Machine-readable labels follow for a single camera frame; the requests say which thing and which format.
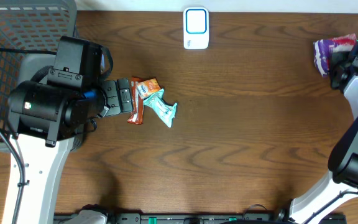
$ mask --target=teal wrapper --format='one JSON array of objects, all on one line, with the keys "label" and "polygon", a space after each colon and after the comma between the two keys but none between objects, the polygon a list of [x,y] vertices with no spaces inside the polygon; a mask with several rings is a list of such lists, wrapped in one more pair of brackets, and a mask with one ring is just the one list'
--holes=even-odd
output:
[{"label": "teal wrapper", "polygon": [[169,127],[172,126],[172,119],[177,112],[177,103],[173,106],[166,105],[162,100],[164,89],[159,90],[143,101],[143,105],[153,108],[158,117]]}]

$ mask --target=candy wrapper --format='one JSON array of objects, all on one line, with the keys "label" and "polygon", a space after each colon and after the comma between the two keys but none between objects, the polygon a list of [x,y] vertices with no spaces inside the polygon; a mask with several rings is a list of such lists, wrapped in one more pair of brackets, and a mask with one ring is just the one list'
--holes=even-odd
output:
[{"label": "candy wrapper", "polygon": [[175,117],[177,112],[177,103],[173,106],[166,105],[162,100],[164,89],[151,95],[149,98],[144,100],[144,105],[153,108],[158,117],[169,127],[172,126],[172,119]]},{"label": "candy wrapper", "polygon": [[131,116],[127,121],[131,124],[143,123],[143,100],[139,96],[136,88],[136,85],[142,81],[140,78],[131,78],[132,105],[134,106],[134,110],[131,112]]},{"label": "candy wrapper", "polygon": [[144,100],[161,90],[155,78],[140,82],[136,85],[139,96]]},{"label": "candy wrapper", "polygon": [[356,39],[355,34],[349,34],[332,39],[318,40],[314,43],[314,65],[323,77],[328,76],[331,54],[351,51],[356,44]]}]

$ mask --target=wooden table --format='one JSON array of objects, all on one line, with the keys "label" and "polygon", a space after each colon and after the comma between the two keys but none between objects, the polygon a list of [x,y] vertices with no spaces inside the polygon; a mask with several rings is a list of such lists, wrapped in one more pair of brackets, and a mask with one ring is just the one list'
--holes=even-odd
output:
[{"label": "wooden table", "polygon": [[[178,109],[170,129],[150,108],[141,126],[127,114],[98,121],[69,155],[56,212],[93,203],[145,213],[273,210],[323,176],[352,123],[346,99],[314,68],[312,42],[358,34],[358,15],[212,12],[206,50],[183,48],[179,12],[79,12],[77,27],[110,48],[110,78],[156,77]],[[0,221],[8,177],[0,153]],[[338,211],[358,223],[358,198]]]}]

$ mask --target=wire basket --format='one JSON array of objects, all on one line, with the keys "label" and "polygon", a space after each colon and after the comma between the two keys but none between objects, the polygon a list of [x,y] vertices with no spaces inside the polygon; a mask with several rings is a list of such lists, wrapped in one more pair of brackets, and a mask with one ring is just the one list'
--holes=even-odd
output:
[{"label": "wire basket", "polygon": [[[74,0],[0,0],[0,48],[57,51],[63,35],[77,36]],[[24,54],[0,52],[0,128],[6,134],[7,98]]]}]

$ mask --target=orange wrapper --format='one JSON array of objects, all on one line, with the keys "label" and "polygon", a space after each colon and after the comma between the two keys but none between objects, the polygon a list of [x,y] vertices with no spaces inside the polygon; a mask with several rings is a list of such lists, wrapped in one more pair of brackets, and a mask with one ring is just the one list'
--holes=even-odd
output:
[{"label": "orange wrapper", "polygon": [[138,83],[136,88],[143,100],[161,90],[155,78]]},{"label": "orange wrapper", "polygon": [[132,105],[134,106],[134,110],[131,112],[131,116],[127,121],[131,124],[143,123],[143,99],[139,96],[136,88],[136,85],[142,81],[140,78],[131,78]]}]

